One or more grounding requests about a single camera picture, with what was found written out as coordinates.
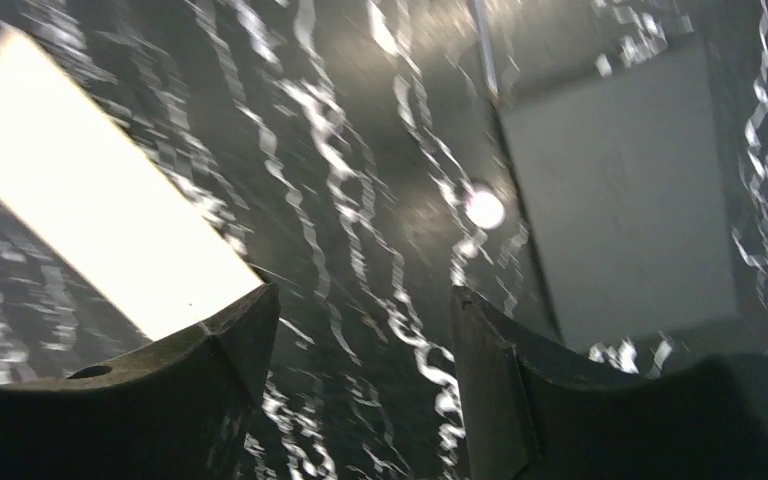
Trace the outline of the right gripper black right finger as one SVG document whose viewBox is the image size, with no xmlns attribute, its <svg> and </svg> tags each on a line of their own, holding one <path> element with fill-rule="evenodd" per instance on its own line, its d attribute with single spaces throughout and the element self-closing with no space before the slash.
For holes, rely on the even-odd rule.
<svg viewBox="0 0 768 480">
<path fill-rule="evenodd" d="M 475 479 L 768 479 L 768 355 L 648 379 L 577 354 L 473 290 L 451 293 Z"/>
</svg>

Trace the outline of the white glue stick cap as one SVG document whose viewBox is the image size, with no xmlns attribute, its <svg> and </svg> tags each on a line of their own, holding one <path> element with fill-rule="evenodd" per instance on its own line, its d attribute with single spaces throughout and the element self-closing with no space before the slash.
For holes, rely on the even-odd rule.
<svg viewBox="0 0 768 480">
<path fill-rule="evenodd" d="M 466 195 L 464 213 L 467 219 L 483 230 L 498 228 L 505 220 L 505 207 L 489 188 L 476 186 Z"/>
</svg>

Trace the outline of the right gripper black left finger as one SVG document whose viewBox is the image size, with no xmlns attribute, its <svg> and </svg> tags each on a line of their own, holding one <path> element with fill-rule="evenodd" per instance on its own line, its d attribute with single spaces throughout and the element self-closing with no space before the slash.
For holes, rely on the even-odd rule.
<svg viewBox="0 0 768 480">
<path fill-rule="evenodd" d="M 0 479 L 232 478 L 279 315 L 264 284 L 68 378 L 0 386 Z"/>
</svg>

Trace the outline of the cream paper envelope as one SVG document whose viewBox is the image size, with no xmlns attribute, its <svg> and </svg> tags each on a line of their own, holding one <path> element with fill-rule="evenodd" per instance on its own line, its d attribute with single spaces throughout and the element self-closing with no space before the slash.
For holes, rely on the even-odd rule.
<svg viewBox="0 0 768 480">
<path fill-rule="evenodd" d="M 0 29 L 0 203 L 157 340 L 260 278 L 28 35 Z"/>
</svg>

